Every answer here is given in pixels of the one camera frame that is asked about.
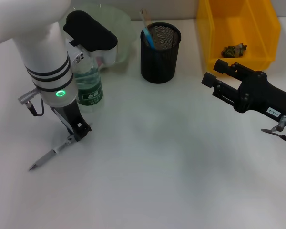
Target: yellow storage bin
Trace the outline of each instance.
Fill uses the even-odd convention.
[[[253,70],[266,69],[276,57],[281,25],[270,0],[200,0],[197,14],[204,61],[209,71],[222,59]],[[239,58],[222,58],[228,45],[244,43]]]

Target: white table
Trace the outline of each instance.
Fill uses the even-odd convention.
[[[213,97],[195,21],[168,22],[182,34],[175,77],[141,77],[138,38],[128,64],[102,74],[92,132],[32,173],[68,133],[48,106],[37,118],[18,103],[33,84],[13,42],[0,45],[0,229],[286,229],[286,143],[260,131],[276,123]],[[281,23],[266,72],[286,91]]]

